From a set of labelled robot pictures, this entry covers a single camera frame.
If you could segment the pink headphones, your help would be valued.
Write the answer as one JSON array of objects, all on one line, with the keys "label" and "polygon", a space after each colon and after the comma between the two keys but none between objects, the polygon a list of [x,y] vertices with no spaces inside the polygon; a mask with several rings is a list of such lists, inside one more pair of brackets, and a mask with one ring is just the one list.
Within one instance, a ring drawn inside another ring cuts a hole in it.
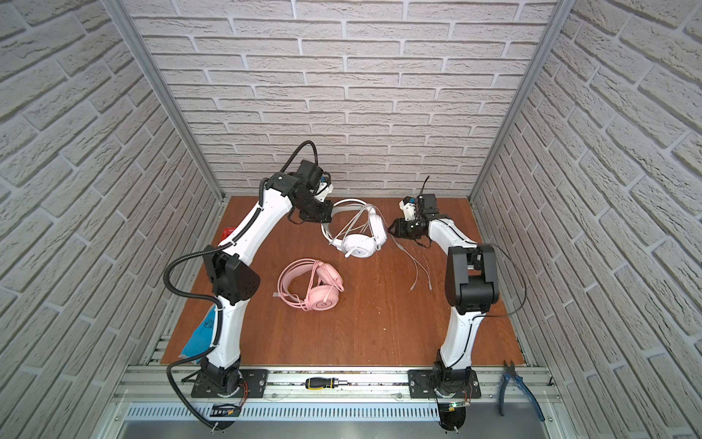
[{"label": "pink headphones", "polygon": [[[309,275],[305,296],[301,298],[290,291],[291,283],[298,277]],[[289,307],[309,311],[327,311],[339,302],[345,291],[344,281],[330,263],[312,258],[303,258],[290,263],[281,272],[275,296]]]}]

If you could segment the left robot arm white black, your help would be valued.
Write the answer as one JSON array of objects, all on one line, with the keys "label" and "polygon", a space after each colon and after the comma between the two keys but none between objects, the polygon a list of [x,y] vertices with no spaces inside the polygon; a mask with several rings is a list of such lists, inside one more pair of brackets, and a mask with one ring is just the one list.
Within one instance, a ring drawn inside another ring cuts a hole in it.
[{"label": "left robot arm white black", "polygon": [[252,269],[256,252],[276,224],[299,210],[303,221],[329,223],[333,191],[331,177],[308,188],[298,177],[275,174],[260,187],[259,199],[241,224],[204,256],[215,305],[215,327],[210,351],[201,360],[201,373],[221,395],[231,395],[239,388],[241,331],[250,299],[261,284]]}]

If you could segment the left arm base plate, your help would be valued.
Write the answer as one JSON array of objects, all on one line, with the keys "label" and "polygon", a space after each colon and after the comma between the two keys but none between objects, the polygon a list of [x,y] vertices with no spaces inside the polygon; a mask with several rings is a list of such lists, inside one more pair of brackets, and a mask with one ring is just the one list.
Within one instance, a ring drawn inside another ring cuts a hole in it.
[{"label": "left arm base plate", "polygon": [[197,372],[190,396],[205,398],[261,399],[269,372],[266,369],[234,369],[230,372]]}]

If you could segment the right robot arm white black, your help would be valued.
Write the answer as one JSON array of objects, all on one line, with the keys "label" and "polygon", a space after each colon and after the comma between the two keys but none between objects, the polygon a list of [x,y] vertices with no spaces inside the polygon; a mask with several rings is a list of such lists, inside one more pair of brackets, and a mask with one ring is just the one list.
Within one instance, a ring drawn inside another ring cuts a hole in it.
[{"label": "right robot arm white black", "polygon": [[396,219],[388,232],[413,241],[426,236],[446,253],[444,295],[452,311],[431,381],[443,393],[469,384],[479,327],[499,300],[494,247],[468,238],[450,219]]}]

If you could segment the white headphones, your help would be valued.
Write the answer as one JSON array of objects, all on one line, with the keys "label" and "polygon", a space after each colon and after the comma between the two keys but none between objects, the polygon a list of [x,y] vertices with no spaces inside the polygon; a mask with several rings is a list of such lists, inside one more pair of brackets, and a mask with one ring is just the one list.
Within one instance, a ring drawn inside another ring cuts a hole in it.
[{"label": "white headphones", "polygon": [[388,235],[378,208],[361,199],[341,199],[334,203],[332,216],[345,212],[353,213],[353,216],[339,232],[330,232],[329,223],[321,226],[328,243],[345,258],[365,259],[380,251]]}]

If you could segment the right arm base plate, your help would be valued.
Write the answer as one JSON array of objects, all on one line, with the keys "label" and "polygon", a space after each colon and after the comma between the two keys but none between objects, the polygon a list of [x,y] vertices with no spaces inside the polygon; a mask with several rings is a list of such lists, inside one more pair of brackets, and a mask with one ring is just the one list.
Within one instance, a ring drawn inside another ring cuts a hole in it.
[{"label": "right arm base plate", "polygon": [[476,372],[465,369],[410,369],[408,371],[411,399],[464,399],[482,397]]}]

